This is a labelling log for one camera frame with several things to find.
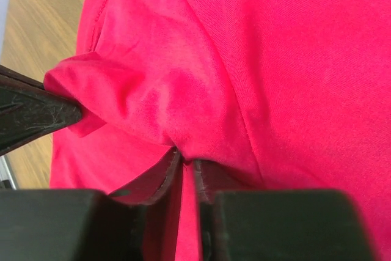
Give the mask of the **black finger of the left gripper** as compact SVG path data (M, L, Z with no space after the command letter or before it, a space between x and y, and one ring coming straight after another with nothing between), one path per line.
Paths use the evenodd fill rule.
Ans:
M1 66L1 155L79 122L79 105Z

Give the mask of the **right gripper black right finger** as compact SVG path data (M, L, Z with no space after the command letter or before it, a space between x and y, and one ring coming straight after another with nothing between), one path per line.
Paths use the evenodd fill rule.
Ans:
M332 189L265 191L197 160L203 260L375 260L354 203Z

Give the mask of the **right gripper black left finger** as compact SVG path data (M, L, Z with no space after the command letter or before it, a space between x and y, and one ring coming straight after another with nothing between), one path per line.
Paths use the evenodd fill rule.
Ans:
M1 191L2 260L173 260L181 154L170 149L122 189Z

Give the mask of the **pink red t shirt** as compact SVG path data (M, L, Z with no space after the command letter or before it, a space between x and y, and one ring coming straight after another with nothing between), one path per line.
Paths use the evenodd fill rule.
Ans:
M111 193L179 149L176 260L200 259L194 159L348 193L390 259L390 0L85 0L44 85L84 113L53 135L51 188Z

